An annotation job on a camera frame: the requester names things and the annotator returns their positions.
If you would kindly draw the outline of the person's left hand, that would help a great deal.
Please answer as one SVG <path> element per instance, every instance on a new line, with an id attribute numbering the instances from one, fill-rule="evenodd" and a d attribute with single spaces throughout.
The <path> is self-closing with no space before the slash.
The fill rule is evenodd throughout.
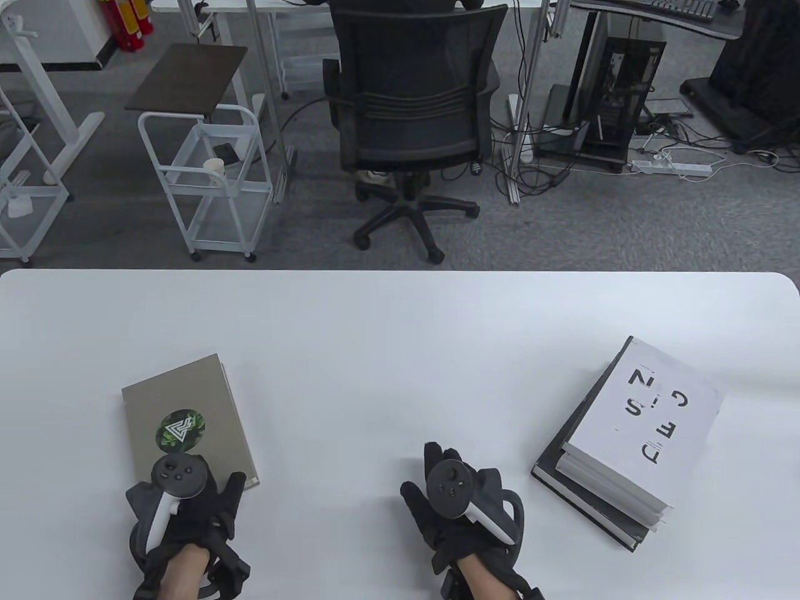
<path id="1" fill-rule="evenodd" d="M 194 544 L 207 549 L 229 568 L 248 572 L 249 566 L 228 545 L 235 537 L 238 506 L 247 482 L 245 472 L 232 472 L 223 491 L 218 491 L 216 480 L 210 474 L 200 494 L 180 500 L 177 514 L 169 518 L 162 542 L 152 551 L 143 551 L 136 546 L 134 536 L 131 537 L 129 548 L 135 563 L 144 570 L 165 560 L 171 551 Z"/>

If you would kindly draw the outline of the person's right hand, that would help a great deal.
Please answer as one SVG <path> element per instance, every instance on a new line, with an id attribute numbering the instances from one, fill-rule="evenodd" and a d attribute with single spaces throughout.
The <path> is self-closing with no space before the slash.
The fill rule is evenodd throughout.
<path id="1" fill-rule="evenodd" d="M 400 494 L 434 552 L 434 573 L 486 551 L 511 568 L 522 546 L 524 508 L 516 492 L 503 488 L 498 469 L 474 469 L 436 442 L 425 444 L 423 466 L 425 488 L 404 482 Z"/>

